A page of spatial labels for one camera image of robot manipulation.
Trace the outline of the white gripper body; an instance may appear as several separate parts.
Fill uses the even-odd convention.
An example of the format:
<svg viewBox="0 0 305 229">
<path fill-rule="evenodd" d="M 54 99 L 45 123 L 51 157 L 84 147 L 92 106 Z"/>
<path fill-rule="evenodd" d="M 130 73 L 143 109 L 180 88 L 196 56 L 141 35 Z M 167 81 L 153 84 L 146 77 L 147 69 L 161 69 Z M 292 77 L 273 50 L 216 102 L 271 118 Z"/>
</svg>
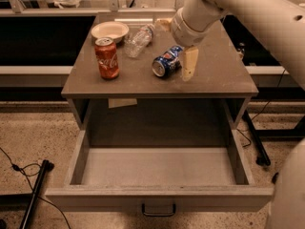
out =
<svg viewBox="0 0 305 229">
<path fill-rule="evenodd" d="M 183 47 L 197 46 L 208 33 L 214 18 L 209 14 L 187 16 L 184 10 L 179 9 L 170 24 L 173 39 Z"/>
</svg>

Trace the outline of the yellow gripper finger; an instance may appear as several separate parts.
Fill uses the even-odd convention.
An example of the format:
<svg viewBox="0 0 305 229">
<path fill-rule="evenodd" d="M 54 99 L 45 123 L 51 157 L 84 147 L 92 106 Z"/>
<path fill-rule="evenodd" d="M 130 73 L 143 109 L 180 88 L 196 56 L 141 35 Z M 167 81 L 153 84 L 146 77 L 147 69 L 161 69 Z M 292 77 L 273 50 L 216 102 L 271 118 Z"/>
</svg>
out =
<svg viewBox="0 0 305 229">
<path fill-rule="evenodd" d="M 155 21 L 155 26 L 162 31 L 170 31 L 171 30 L 171 18 L 158 18 Z"/>
<path fill-rule="evenodd" d="M 199 49 L 197 46 L 186 47 L 182 53 L 182 79 L 189 81 L 193 75 L 197 65 Z"/>
</svg>

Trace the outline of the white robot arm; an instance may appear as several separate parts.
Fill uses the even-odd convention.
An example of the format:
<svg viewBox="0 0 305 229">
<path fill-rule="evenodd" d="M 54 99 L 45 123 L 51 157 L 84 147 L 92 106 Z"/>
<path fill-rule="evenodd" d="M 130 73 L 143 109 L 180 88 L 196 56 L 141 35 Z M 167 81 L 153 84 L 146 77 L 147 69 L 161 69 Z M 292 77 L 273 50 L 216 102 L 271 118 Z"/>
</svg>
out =
<svg viewBox="0 0 305 229">
<path fill-rule="evenodd" d="M 227 12 L 278 59 L 305 89 L 305 10 L 288 0 L 189 0 L 163 24 L 188 52 Z M 279 171 L 265 229 L 305 229 L 305 139 L 289 153 Z"/>
</svg>

